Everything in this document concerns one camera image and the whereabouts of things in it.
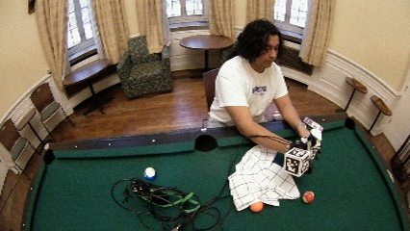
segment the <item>white t-shirt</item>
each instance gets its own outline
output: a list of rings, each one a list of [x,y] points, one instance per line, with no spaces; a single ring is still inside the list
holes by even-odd
[[[259,123],[273,99],[287,93],[283,74],[274,63],[262,73],[257,73],[249,61],[237,56],[221,67],[209,116],[230,126],[233,121],[223,107],[246,106],[251,111],[254,122]]]

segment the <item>wooden floor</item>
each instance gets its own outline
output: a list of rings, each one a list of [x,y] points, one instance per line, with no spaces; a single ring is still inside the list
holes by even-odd
[[[201,128],[207,117],[203,84],[199,78],[189,78],[197,76],[201,71],[174,72],[173,92],[147,98],[129,100],[120,85],[108,88],[102,91],[102,95],[113,96],[114,100],[104,106],[105,114],[93,111],[84,116],[89,103],[85,101],[72,115],[76,126],[64,121],[52,131],[56,141],[78,141]],[[287,84],[291,102],[301,116],[329,115],[341,110],[303,85],[290,80]],[[368,138],[382,153],[386,164],[390,165],[394,150],[384,135]],[[24,204],[29,195],[29,178],[34,178],[40,162],[41,156],[34,154],[25,168],[26,176],[8,172],[0,196],[0,231],[24,230]]]

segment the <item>long dark hair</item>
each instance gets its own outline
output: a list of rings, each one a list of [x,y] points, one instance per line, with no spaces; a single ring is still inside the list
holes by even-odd
[[[279,37],[279,49],[277,57],[279,58],[283,53],[282,34],[278,28],[266,19],[258,19],[246,25],[242,33],[237,38],[234,50],[229,55],[229,58],[239,55],[247,61],[253,62],[257,57],[267,50],[269,36]]]

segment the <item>checkered cloth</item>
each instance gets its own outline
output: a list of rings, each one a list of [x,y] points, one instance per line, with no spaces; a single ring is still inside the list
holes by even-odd
[[[254,146],[227,177],[230,194],[237,211],[257,202],[279,206],[279,199],[297,199],[299,191],[291,176],[273,160],[277,152]]]

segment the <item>green armchair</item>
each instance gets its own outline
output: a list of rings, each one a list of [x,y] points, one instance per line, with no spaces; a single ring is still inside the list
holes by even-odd
[[[149,54],[146,37],[128,41],[128,51],[117,65],[120,83],[128,98],[171,91],[167,47],[161,53]]]

